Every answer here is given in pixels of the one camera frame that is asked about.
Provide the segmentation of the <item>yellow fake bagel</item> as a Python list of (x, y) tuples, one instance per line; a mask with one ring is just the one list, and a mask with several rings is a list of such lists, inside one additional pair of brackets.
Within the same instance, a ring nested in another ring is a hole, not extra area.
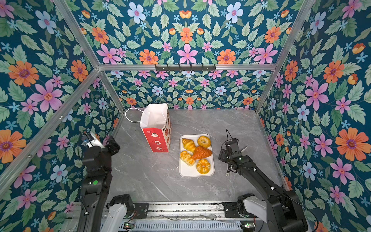
[(211, 146), (211, 140), (207, 136), (200, 136), (197, 140), (199, 146), (209, 148)]

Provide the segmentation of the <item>yellow fluted fake cake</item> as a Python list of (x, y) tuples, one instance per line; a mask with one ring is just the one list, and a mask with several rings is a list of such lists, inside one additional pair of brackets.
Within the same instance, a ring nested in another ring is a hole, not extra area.
[(200, 159), (197, 162), (196, 170), (199, 174), (208, 174), (211, 170), (211, 165), (207, 159)]

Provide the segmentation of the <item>orange brown fake bread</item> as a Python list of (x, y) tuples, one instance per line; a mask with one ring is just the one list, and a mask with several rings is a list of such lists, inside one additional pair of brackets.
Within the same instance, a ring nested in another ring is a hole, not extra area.
[(199, 160), (199, 159), (204, 159), (204, 158), (207, 158), (209, 156), (212, 155), (212, 151), (207, 149), (207, 148), (204, 148), (204, 147), (201, 147), (201, 146), (197, 146), (193, 155), (192, 155), (192, 158), (194, 160)]

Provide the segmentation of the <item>yellow fake ring bread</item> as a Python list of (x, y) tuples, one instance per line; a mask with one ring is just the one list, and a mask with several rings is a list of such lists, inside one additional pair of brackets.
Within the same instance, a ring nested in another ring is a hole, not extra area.
[(180, 153), (180, 159), (187, 164), (188, 166), (193, 166), (195, 163), (195, 160), (192, 158), (192, 155), (189, 154), (187, 151), (182, 151)]

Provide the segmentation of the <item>yellow fake croissant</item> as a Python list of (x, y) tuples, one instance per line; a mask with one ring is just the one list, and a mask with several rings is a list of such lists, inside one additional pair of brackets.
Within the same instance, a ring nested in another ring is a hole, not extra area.
[(194, 153), (194, 151), (196, 149), (196, 145), (195, 145), (193, 140), (183, 138), (182, 139), (182, 144), (183, 144), (183, 147), (184, 147), (185, 150), (187, 150), (191, 153)]

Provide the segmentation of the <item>red white paper bag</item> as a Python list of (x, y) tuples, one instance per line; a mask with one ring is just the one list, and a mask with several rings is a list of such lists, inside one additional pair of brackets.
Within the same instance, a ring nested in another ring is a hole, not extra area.
[(131, 120), (127, 114), (131, 110), (125, 111), (125, 118), (131, 123), (140, 124), (140, 128), (154, 153), (167, 153), (171, 141), (171, 121), (169, 115), (169, 105), (167, 103), (152, 103), (144, 110), (137, 108), (141, 112), (139, 121)]

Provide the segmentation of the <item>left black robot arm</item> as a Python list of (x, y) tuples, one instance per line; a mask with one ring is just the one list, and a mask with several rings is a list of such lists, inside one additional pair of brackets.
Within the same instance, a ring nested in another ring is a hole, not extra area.
[(94, 134), (82, 135), (84, 152), (83, 165), (87, 175), (80, 191), (81, 211), (78, 232), (117, 232), (124, 218), (132, 218), (136, 211), (130, 195), (123, 194), (108, 203), (107, 198), (112, 175), (112, 156), (121, 149), (112, 136), (105, 144)]

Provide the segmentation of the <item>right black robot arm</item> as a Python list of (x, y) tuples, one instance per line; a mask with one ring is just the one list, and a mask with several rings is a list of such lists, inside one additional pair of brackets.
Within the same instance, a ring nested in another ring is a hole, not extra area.
[(264, 221), (271, 232), (306, 232), (308, 223), (297, 194), (275, 184), (256, 165), (243, 155), (238, 139), (225, 141), (218, 159), (227, 164), (227, 172), (238, 173), (247, 179), (261, 195), (252, 193), (238, 198), (239, 214), (253, 214)]

